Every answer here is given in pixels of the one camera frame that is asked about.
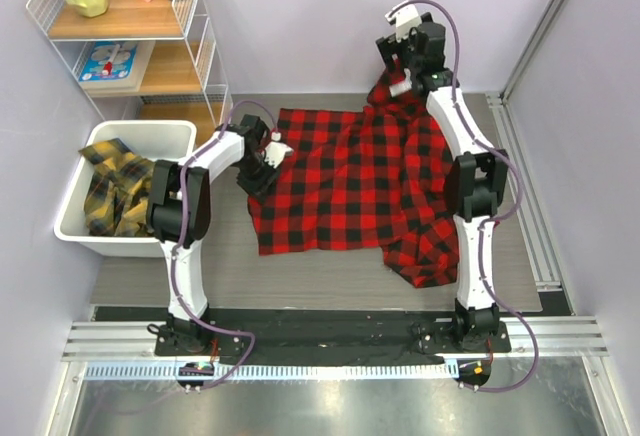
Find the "red black plaid shirt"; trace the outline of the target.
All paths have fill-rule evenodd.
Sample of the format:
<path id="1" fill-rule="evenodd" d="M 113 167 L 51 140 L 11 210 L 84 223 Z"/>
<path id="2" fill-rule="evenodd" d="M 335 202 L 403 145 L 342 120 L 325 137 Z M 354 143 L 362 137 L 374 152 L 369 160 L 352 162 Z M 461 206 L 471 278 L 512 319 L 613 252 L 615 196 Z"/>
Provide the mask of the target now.
<path id="1" fill-rule="evenodd" d="M 384 71 L 359 112 L 283 109 L 293 150 L 270 194 L 248 201 L 262 256 L 378 247 L 415 288 L 455 283 L 458 240 L 444 202 L 448 145 L 425 103 L 394 97 Z"/>

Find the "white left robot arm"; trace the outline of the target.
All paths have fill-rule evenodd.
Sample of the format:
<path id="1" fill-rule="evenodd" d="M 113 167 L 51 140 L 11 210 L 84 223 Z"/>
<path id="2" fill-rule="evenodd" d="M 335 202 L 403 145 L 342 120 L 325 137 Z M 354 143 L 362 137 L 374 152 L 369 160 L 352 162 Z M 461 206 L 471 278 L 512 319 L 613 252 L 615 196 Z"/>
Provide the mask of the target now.
<path id="1" fill-rule="evenodd" d="M 206 143 L 178 162 L 155 163 L 146 222 L 165 257 L 170 289 L 166 321 L 150 324 L 155 354 L 200 355 L 216 336 L 238 333 L 213 329 L 203 286 L 202 243 L 211 223 L 211 184 L 231 167 L 247 195 L 262 202 L 275 184 L 293 149 L 281 133 L 258 116 L 219 126 Z"/>

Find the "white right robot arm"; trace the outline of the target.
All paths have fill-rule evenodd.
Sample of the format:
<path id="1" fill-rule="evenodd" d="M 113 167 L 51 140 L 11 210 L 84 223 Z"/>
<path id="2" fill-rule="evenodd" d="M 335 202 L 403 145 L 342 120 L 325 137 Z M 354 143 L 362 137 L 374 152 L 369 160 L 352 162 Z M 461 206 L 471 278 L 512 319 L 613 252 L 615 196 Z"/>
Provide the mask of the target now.
<path id="1" fill-rule="evenodd" d="M 467 108 L 455 72 L 445 63 L 446 29 L 430 13 L 409 4 L 386 15 L 394 32 L 378 39 L 387 66 L 399 64 L 404 78 L 392 96 L 413 92 L 437 122 L 453 165 L 444 199 L 459 245 L 458 286 L 448 346 L 455 351 L 510 349 L 492 277 L 492 236 L 508 173 L 508 157 L 482 134 Z"/>

